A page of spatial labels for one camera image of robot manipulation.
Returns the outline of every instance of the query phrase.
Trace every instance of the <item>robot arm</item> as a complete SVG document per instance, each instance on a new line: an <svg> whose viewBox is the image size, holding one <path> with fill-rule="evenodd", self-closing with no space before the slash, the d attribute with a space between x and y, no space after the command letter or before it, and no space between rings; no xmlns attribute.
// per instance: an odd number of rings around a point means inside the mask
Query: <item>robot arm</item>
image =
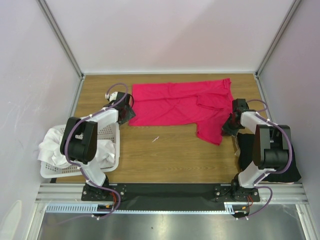
<svg viewBox="0 0 320 240"><path fill-rule="evenodd" d="M289 160L288 142L279 129L265 121L260 114L250 110L245 99L232 102L233 112L222 127L222 132L235 136L239 129L248 128L255 134L252 162L234 178L236 188L253 189L270 173L286 167ZM279 125L290 139L290 128Z"/></svg>
<svg viewBox="0 0 320 240"><path fill-rule="evenodd" d="M135 116L134 111L129 105L131 95L128 94L123 101L113 107L113 103L119 101L124 96L123 92L114 92L106 98L110 101L99 112L90 114L88 117L70 117L67 121L65 131L60 145L60 152L65 155L67 138L72 129L79 121L83 121L74 131L68 143L68 157L77 165L82 174L87 178L86 183L92 187L109 187L109 180L95 158L97 152L98 132L106 126L114 123L123 124Z"/></svg>

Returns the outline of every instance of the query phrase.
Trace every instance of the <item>white cloth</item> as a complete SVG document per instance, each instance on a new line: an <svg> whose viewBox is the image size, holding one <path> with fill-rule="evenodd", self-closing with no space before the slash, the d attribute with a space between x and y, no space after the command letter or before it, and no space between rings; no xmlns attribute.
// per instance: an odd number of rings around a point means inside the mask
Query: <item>white cloth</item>
<svg viewBox="0 0 320 240"><path fill-rule="evenodd" d="M64 155L60 153L60 144L63 134L54 128L46 133L43 142L39 144L38 160L46 162L60 169L70 166ZM115 165L115 145L111 140L98 139L95 158L100 168L113 167Z"/></svg>

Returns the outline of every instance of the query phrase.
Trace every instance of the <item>wooden surface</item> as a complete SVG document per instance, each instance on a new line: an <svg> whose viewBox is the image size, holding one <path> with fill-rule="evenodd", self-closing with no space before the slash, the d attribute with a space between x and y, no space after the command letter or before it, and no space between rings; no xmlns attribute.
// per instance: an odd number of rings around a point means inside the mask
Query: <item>wooden surface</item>
<svg viewBox="0 0 320 240"><path fill-rule="evenodd" d="M129 92L137 83L181 83L230 78L233 97L261 99L252 74L153 74L88 75L80 94L75 116L94 113L107 103L105 92L118 82ZM114 91L124 91L115 87ZM249 104L262 109L259 102ZM238 173L232 137L220 146L196 137L196 124L179 126L120 126L119 166L107 175L112 183L229 183ZM63 177L59 183L84 182L82 176Z"/></svg>

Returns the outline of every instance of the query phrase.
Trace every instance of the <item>red cloth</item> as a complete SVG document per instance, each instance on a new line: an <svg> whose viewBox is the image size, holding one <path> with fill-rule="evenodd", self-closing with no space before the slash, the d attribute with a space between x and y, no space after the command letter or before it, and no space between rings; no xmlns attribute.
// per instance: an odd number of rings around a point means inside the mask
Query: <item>red cloth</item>
<svg viewBox="0 0 320 240"><path fill-rule="evenodd" d="M134 84L136 117L130 126L195 123L198 138L220 145L221 128L232 112L230 78L186 83Z"/></svg>

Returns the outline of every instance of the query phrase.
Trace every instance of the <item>white panel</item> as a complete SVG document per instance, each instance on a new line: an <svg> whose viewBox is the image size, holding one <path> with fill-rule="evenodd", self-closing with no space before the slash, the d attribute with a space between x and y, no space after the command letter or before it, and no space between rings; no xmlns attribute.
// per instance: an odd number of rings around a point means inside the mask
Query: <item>white panel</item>
<svg viewBox="0 0 320 240"><path fill-rule="evenodd" d="M85 73L256 71L293 0L47 0Z"/></svg>
<svg viewBox="0 0 320 240"><path fill-rule="evenodd" d="M68 119L79 77L35 0L2 0L0 15L0 221L21 200L22 239L43 181L38 144Z"/></svg>
<svg viewBox="0 0 320 240"><path fill-rule="evenodd" d="M271 114L291 127L298 169L320 227L320 1L305 0L261 75Z"/></svg>

